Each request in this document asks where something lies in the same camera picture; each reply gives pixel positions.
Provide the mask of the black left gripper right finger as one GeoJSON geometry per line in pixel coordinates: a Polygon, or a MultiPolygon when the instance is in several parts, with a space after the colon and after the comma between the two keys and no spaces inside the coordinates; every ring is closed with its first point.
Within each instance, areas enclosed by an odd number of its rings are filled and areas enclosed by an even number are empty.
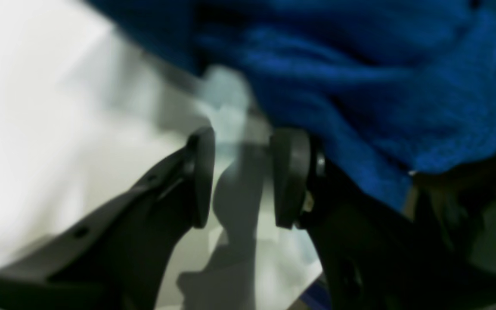
{"type": "Polygon", "coordinates": [[[496,166],[443,188],[418,178],[413,214],[362,193],[314,137],[270,138],[278,227],[304,229],[334,310],[496,310],[496,166]]]}

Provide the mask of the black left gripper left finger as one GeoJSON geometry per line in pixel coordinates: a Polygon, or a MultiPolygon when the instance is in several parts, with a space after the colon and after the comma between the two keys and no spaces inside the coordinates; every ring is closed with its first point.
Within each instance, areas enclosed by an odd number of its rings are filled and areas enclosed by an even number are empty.
{"type": "Polygon", "coordinates": [[[211,204],[215,133],[193,132],[127,192],[0,268],[2,310],[153,310],[171,254],[211,204]]]}

